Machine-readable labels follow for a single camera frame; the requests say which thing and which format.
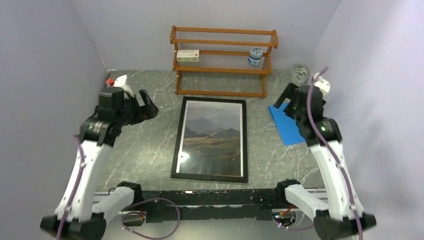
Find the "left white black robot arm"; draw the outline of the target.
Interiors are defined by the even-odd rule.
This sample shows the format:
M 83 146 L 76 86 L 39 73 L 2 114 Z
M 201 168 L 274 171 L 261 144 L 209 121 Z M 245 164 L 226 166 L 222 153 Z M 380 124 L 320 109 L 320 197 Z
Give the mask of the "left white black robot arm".
M 99 202 L 94 201 L 102 165 L 123 127 L 151 120 L 159 109 L 145 89 L 143 105 L 127 86 L 108 86 L 98 95 L 94 112 L 75 136 L 77 155 L 66 190 L 52 215 L 40 228 L 57 240 L 100 240 L 107 224 L 123 209 L 137 210 L 144 201 L 140 184 L 123 181 Z

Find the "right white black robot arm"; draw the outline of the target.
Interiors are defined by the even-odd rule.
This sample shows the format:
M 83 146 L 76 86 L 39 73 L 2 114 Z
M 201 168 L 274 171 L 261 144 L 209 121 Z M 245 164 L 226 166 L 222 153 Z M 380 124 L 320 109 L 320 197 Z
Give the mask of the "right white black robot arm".
M 327 201 L 307 191 L 299 181 L 286 179 L 275 188 L 275 202 L 282 208 L 290 204 L 300 209 L 313 222 L 321 240 L 363 239 L 364 231 L 376 226 L 372 213 L 360 202 L 349 176 L 343 138 L 337 122 L 324 116 L 323 92 L 315 85 L 289 83 L 273 105 L 279 109 L 288 100 L 284 114 L 294 123 L 314 156 Z

